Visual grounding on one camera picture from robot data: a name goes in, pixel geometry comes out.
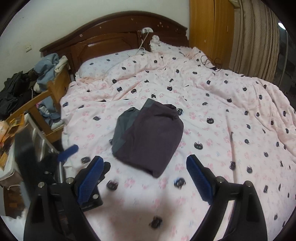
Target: wooden cabinet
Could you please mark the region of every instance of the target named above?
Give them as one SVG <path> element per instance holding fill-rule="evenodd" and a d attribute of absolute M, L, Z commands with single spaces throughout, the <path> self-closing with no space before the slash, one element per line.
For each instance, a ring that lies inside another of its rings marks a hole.
<path fill-rule="evenodd" d="M 234 7 L 228 0 L 190 0 L 190 47 L 202 50 L 214 64 L 229 66 Z"/>

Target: blue gripper pad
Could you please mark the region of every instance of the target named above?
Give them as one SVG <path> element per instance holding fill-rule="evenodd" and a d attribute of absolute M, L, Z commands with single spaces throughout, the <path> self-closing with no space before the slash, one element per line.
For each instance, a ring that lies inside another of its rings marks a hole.
<path fill-rule="evenodd" d="M 210 169 L 204 167 L 195 155 L 186 160 L 186 168 L 202 198 L 211 205 L 213 203 L 213 188 L 215 176 Z"/>
<path fill-rule="evenodd" d="M 90 198 L 90 195 L 97 185 L 97 182 L 104 170 L 104 160 L 100 156 L 96 156 L 97 160 L 93 164 L 92 168 L 89 170 L 85 179 L 81 182 L 78 188 L 78 198 L 77 202 L 79 205 L 87 202 Z"/>
<path fill-rule="evenodd" d="M 60 152 L 57 157 L 58 162 L 66 161 L 69 156 L 72 156 L 74 153 L 78 152 L 78 145 L 70 146 L 68 149 Z"/>

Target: electrical socket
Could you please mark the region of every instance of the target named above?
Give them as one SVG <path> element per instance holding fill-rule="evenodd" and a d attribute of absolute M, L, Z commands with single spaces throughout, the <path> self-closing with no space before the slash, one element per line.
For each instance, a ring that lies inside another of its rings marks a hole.
<path fill-rule="evenodd" d="M 30 42 L 25 44 L 25 51 L 26 53 L 32 50 L 32 44 Z"/>

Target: metal screw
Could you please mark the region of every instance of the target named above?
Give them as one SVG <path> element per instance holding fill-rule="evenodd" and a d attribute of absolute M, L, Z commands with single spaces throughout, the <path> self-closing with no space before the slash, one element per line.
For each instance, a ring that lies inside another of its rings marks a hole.
<path fill-rule="evenodd" d="M 45 185 L 44 182 L 39 182 L 39 183 L 38 183 L 38 187 L 40 187 L 40 188 L 44 187 L 44 185 Z"/>
<path fill-rule="evenodd" d="M 253 183 L 251 183 L 250 181 L 245 181 L 245 184 L 246 184 L 248 187 L 253 186 Z"/>
<path fill-rule="evenodd" d="M 93 199 L 98 199 L 99 195 L 98 194 L 94 194 L 93 195 Z"/>
<path fill-rule="evenodd" d="M 224 182 L 224 178 L 223 177 L 217 177 L 216 180 L 219 182 L 219 183 L 222 183 Z"/>
<path fill-rule="evenodd" d="M 74 178 L 69 177 L 66 179 L 66 183 L 71 184 L 72 182 L 74 182 Z"/>

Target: headboard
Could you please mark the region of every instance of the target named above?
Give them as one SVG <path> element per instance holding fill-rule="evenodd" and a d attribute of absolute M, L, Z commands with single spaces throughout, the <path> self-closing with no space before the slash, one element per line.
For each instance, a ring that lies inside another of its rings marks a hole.
<path fill-rule="evenodd" d="M 119 51 L 139 48 L 142 43 L 141 30 L 150 27 L 143 47 L 150 51 L 150 40 L 154 34 L 160 40 L 174 46 L 188 46 L 187 28 L 164 16 L 141 11 L 110 14 L 83 25 L 67 36 L 43 47 L 43 56 L 57 53 L 66 55 L 75 73 L 80 65 L 94 57 Z"/>

